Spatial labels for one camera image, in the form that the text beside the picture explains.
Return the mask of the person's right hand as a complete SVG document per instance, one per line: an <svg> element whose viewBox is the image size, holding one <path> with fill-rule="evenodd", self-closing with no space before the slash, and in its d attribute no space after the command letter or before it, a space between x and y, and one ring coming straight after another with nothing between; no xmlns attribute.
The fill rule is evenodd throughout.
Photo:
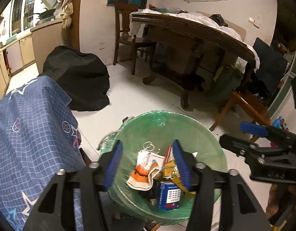
<svg viewBox="0 0 296 231"><path fill-rule="evenodd" d="M285 192L294 192L294 186L272 184L269 190L268 204L266 207L266 216L271 218L279 210L279 201Z"/></svg>

